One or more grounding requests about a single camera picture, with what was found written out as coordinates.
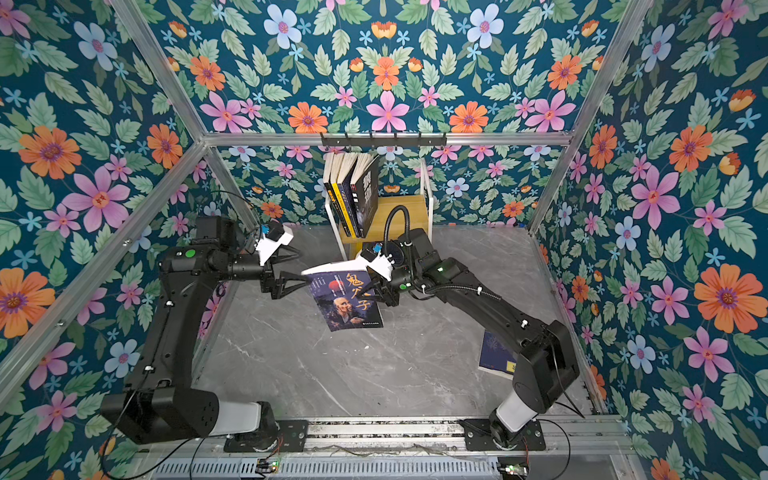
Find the dark portrait book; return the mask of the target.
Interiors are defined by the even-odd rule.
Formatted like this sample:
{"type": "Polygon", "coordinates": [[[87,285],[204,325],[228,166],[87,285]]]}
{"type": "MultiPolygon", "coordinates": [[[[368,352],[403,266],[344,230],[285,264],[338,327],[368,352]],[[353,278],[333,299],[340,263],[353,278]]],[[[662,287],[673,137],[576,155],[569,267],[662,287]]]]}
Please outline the dark portrait book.
{"type": "Polygon", "coordinates": [[[366,260],[358,258],[301,272],[331,332],[383,327],[367,266],[366,260]]]}
{"type": "Polygon", "coordinates": [[[343,217],[346,221],[349,236],[360,238],[362,233],[357,219],[356,205],[352,192],[352,177],[357,164],[358,153],[345,153],[339,163],[339,172],[336,174],[336,185],[339,190],[340,203],[343,207],[343,217]]]}

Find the black book white characters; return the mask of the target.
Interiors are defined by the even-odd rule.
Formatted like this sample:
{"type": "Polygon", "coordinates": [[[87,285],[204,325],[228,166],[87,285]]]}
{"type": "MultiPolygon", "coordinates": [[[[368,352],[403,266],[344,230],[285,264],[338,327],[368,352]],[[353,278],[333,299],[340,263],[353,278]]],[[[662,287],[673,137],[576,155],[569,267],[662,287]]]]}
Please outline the black book white characters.
{"type": "Polygon", "coordinates": [[[359,153],[352,170],[350,188],[358,238],[364,238],[373,222],[378,205],[379,159],[371,153],[359,153]]]}

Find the navy book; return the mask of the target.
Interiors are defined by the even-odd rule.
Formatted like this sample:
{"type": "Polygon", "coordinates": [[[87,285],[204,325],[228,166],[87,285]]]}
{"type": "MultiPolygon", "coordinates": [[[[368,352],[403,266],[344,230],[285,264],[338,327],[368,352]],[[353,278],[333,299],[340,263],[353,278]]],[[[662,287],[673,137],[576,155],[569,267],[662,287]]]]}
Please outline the navy book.
{"type": "Polygon", "coordinates": [[[481,371],[512,379],[516,370],[516,357],[491,332],[485,331],[478,368],[481,371]]]}

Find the yellow cartoon cover book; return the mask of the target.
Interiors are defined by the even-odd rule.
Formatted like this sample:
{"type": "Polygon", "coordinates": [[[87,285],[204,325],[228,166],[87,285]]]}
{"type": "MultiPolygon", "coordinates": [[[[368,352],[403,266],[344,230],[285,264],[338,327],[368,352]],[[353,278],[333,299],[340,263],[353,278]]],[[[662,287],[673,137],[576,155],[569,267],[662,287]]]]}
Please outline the yellow cartoon cover book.
{"type": "Polygon", "coordinates": [[[346,181],[351,178],[356,163],[356,154],[338,153],[333,156],[330,185],[340,213],[340,222],[349,238],[356,238],[356,220],[351,200],[346,192],[346,181]]]}

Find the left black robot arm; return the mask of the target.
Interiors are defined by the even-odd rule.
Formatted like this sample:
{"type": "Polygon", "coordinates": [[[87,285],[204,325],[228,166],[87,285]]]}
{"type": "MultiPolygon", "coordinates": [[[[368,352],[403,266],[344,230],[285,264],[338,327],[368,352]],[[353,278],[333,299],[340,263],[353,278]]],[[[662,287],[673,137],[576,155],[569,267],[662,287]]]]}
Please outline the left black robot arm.
{"type": "Polygon", "coordinates": [[[279,442],[279,425],[266,401],[224,401],[193,386],[193,360],[207,302],[226,282],[257,281],[273,299],[306,284],[274,265],[299,257],[293,231],[277,220],[260,228],[253,251],[235,221],[201,217],[195,238],[170,249],[159,264],[161,294],[148,337],[123,390],[104,398],[101,415],[117,431],[144,445],[227,436],[257,451],[279,442]]]}

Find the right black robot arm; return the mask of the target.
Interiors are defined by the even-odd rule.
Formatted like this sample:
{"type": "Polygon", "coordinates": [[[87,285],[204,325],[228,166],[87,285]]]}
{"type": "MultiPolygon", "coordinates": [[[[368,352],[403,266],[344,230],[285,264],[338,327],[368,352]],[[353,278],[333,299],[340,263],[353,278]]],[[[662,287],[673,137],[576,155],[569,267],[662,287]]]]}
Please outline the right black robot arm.
{"type": "Polygon", "coordinates": [[[579,379],[565,324],[547,323],[507,302],[465,264],[441,257],[424,230],[410,230],[378,252],[365,248],[357,258],[370,275],[363,291],[373,291],[377,300],[394,307],[405,292],[437,298],[469,315],[514,354],[512,392],[489,417],[488,434],[497,446],[515,446],[524,430],[579,379]]]}

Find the white wooden two-tier shelf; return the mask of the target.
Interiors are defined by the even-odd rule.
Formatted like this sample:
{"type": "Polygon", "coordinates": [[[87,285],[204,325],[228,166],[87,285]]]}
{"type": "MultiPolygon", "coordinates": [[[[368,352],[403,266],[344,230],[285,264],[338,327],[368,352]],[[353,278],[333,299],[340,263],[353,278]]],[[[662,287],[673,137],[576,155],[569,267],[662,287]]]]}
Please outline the white wooden two-tier shelf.
{"type": "Polygon", "coordinates": [[[417,173],[419,192],[413,195],[395,195],[390,187],[382,188],[378,179],[378,205],[373,222],[364,238],[349,238],[343,231],[332,211],[322,177],[321,185],[326,194],[326,213],[344,259],[356,257],[366,246],[385,240],[395,240],[407,230],[422,229],[428,235],[432,234],[434,197],[428,168],[424,161],[420,162],[417,173]],[[382,189],[385,191],[384,195],[380,194],[382,189]]]}

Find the black book leaning on shelf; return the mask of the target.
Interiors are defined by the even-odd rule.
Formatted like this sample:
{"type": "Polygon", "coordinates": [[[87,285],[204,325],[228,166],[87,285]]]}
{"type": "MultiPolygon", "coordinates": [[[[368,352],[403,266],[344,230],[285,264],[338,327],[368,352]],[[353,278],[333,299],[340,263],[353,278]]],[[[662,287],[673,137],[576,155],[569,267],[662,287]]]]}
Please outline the black book leaning on shelf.
{"type": "Polygon", "coordinates": [[[323,156],[324,158],[324,170],[323,170],[323,186],[325,188],[325,191],[327,193],[331,208],[333,213],[336,216],[336,219],[338,220],[339,224],[341,225],[341,228],[346,234],[350,233],[350,230],[348,229],[348,226],[346,224],[346,221],[343,217],[342,209],[340,206],[340,203],[335,195],[335,190],[332,186],[332,180],[335,178],[335,176],[332,173],[332,167],[333,162],[335,158],[335,154],[332,152],[326,152],[323,156]]]}

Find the black hook rail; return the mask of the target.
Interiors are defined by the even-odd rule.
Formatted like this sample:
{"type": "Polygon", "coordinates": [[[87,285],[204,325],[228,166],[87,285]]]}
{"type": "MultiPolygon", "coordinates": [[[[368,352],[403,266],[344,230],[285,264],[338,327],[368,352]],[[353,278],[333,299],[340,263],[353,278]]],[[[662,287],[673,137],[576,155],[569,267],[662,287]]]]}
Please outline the black hook rail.
{"type": "Polygon", "coordinates": [[[375,149],[383,146],[402,148],[442,147],[448,144],[446,134],[392,133],[392,134],[321,134],[321,144],[326,147],[359,147],[375,149]]]}

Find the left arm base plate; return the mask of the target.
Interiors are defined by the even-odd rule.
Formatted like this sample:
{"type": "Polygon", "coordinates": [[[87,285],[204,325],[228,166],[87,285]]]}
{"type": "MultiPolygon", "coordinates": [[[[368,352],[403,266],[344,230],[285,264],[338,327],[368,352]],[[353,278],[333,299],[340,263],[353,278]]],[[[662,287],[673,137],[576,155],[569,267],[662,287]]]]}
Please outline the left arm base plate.
{"type": "Polygon", "coordinates": [[[308,439],[307,420],[277,420],[248,433],[232,434],[224,444],[227,453],[303,452],[308,439]]]}

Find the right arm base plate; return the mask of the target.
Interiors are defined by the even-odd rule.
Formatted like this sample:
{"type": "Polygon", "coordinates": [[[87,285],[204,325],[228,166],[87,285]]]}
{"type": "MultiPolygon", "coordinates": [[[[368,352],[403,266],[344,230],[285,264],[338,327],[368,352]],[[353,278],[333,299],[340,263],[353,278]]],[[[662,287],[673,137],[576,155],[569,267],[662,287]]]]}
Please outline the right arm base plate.
{"type": "Polygon", "coordinates": [[[468,451],[544,451],[546,442],[538,421],[528,422],[520,431],[509,432],[487,419],[460,419],[468,451]]]}

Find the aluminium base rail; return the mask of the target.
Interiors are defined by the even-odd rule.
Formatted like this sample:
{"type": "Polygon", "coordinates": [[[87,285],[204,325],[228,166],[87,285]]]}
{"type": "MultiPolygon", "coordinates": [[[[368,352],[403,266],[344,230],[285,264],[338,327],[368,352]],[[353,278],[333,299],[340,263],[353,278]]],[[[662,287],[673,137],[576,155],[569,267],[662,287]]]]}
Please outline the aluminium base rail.
{"type": "Polygon", "coordinates": [[[636,459],[636,451],[621,420],[613,415],[544,415],[527,429],[526,439],[515,447],[502,449],[491,440],[478,437],[477,430],[462,426],[458,416],[437,417],[315,417],[307,427],[288,434],[286,440],[265,452],[227,452],[226,440],[194,440],[171,455],[186,458],[223,460],[228,458],[293,458],[435,456],[448,458],[522,457],[527,460],[591,459],[607,457],[636,459]]]}

